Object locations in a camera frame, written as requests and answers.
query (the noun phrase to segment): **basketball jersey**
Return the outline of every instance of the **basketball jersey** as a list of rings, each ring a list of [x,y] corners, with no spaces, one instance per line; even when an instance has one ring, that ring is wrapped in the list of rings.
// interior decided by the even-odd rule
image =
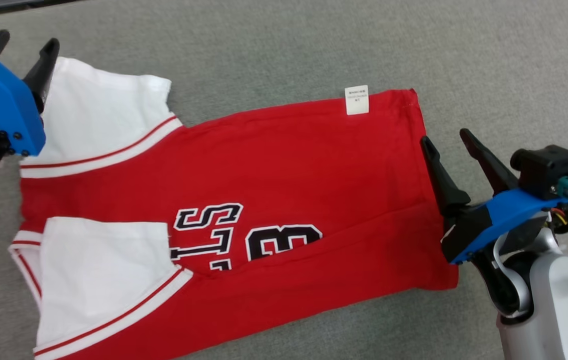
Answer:
[[[37,359],[169,359],[411,288],[455,287],[417,95],[186,128],[170,82],[58,59],[9,250]]]

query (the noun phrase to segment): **yellow wire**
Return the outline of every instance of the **yellow wire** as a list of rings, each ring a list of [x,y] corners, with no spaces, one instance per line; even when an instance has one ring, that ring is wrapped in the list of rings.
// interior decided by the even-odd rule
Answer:
[[[556,212],[555,216],[558,217],[564,225],[568,225],[568,222],[566,222],[566,220],[562,217],[562,215],[560,215]]]

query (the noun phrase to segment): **gray table surface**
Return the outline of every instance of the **gray table surface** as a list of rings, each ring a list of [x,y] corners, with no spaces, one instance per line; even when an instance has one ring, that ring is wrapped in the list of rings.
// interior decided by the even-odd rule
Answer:
[[[568,0],[95,0],[3,14],[1,28],[12,34],[1,60],[18,75],[57,37],[65,57],[172,80],[169,107],[188,126],[353,85],[415,88],[444,165],[476,201],[492,192],[460,128],[505,161],[568,148]],[[0,169],[0,359],[11,360],[32,357],[38,323],[6,251],[20,223],[16,161]],[[495,311],[464,265],[457,289],[364,301],[187,358],[501,357]]]

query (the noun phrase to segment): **wire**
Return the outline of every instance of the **wire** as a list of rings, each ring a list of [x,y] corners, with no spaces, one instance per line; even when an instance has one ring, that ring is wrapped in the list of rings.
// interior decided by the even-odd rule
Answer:
[[[558,214],[557,212],[555,213],[555,216],[560,219],[560,221],[562,222],[562,224],[564,225],[568,225],[568,223],[566,222],[566,220],[564,219],[564,217],[560,214]]]
[[[551,212],[554,212],[555,214],[562,215],[562,217],[566,218],[566,214],[565,214],[565,212],[562,211],[562,209],[558,209],[557,207],[554,207],[554,208],[551,209]]]

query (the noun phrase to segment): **care label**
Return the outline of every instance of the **care label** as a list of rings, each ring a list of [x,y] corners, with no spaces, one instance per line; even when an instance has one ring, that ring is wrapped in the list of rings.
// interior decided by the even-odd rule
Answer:
[[[346,88],[344,96],[346,96],[346,115],[354,116],[369,112],[369,85]]]

